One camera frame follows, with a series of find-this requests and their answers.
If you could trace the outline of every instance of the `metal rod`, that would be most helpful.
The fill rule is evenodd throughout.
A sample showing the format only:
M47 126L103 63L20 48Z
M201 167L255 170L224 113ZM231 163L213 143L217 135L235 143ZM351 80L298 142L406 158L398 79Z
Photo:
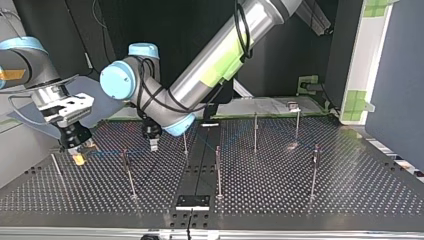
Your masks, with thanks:
M296 119L296 140L299 137L299 124L300 124L300 110L297 112L297 119Z
M314 176L312 178L312 188L311 188L311 201L315 198L314 191L315 191L315 182L316 182L316 176L317 176L317 170L321 161L321 147L318 144L315 144L315 149L313 152L313 162L314 162Z
M224 196L222 195L222 187L221 187L221 150L219 146L216 146L216 168L218 173L218 199L222 199Z
M314 200L315 195L314 195L314 191L315 191L315 182L316 182L316 177L317 177L317 167L316 165L314 166L314 176L312 178L312 188L311 188L311 201Z
M131 184L131 190L132 190L132 193L133 193L132 198L137 199L137 194L135 192L135 186L134 186L134 180L133 180L132 174L131 174L131 163L130 163L129 158L128 158L128 150L127 149L123 149L122 157L124 158L123 159L124 160L123 161L124 162L124 168L125 168L125 170L128 174L128 179L129 179L130 184Z
M131 175L131 170L128 170L128 177L129 177L130 183L131 183L131 189L132 189L132 192L133 192L133 198L137 198L137 194L135 193L134 181L133 181L132 175Z
M187 156L187 155L188 155L188 150L187 150L187 137L186 137L185 133L184 133L183 137L184 137L184 154Z
M258 114L255 113L255 153L258 151Z
M65 179L63 178L62 171L60 170L59 164L57 163L56 156L54 155L54 153L50 154L50 156L53 159L53 163L56 168L56 171L57 173L59 173L60 179L62 180L63 187L65 188L65 191L66 191Z

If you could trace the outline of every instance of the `yellow object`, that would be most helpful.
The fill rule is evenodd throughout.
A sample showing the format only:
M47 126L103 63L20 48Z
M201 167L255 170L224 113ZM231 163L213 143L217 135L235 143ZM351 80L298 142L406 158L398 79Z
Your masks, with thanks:
M246 41L246 38L246 34L243 34L244 41ZM230 80L243 66L240 61L241 56L243 56L243 49L241 48L237 31L234 29L211 56L214 64L205 71L201 81L208 87L213 88L222 79Z
M0 80L20 80L24 77L25 69L23 70L0 70Z
M78 166L82 166L85 164L85 159L84 156L82 154L78 154L78 155L73 155L72 158L75 161L75 164Z

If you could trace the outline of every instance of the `white wall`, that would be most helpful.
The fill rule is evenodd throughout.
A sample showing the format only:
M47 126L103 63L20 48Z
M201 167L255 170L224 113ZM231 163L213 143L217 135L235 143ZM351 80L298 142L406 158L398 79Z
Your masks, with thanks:
M384 16L362 17L360 21L342 104L340 119L343 124L365 125L368 116L367 111L362 113L359 121L343 120L347 93L348 91L366 91L365 101L367 103L371 101L391 11L392 5L389 5Z
M0 0L0 8L16 11L12 0ZM8 19L18 33L25 36L20 22L13 17ZM14 31L10 29L5 19L0 17L0 41L14 36L16 36ZM6 115L12 111L12 108L9 106L7 97L0 94L0 188L47 157L49 149L57 144L54 138L23 124L10 122ZM30 101L30 99L16 100L16 105L19 107Z

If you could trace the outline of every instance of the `metal breadboard table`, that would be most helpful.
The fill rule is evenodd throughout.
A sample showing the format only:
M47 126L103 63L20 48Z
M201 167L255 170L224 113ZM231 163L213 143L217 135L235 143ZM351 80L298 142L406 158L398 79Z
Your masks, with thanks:
M259 118L256 154L254 119L220 123L191 127L187 157L182 137L163 136L152 153L139 122L108 122L85 166L56 155L63 180L48 158L2 189L0 229L424 232L424 186L332 117L302 118L297 140L295 118ZM315 144L322 155L311 197ZM208 196L209 210L177 211L183 195Z

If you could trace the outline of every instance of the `blue joint cap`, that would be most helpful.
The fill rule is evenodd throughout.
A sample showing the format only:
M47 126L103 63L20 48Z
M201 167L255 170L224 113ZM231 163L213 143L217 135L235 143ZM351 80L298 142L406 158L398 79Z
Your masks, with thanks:
M103 69L100 85L111 98L128 100L134 94L136 78L131 66L124 61L116 61Z
M172 136L178 137L183 135L183 133L187 131L187 129L191 126L191 124L193 124L195 119L196 119L196 116L193 113L190 113L179 122L172 124L169 127L165 127L163 129L167 131L169 134L171 134Z
M133 43L128 48L128 55L145 56L159 59L159 49L153 43Z
M43 45L41 45L40 41L34 37L17 37L0 42L1 50L14 48L32 48L47 53L46 49L43 48Z
M0 74L3 71L3 68L0 66ZM4 88L4 85L6 85L6 81L5 80L0 80L0 89Z

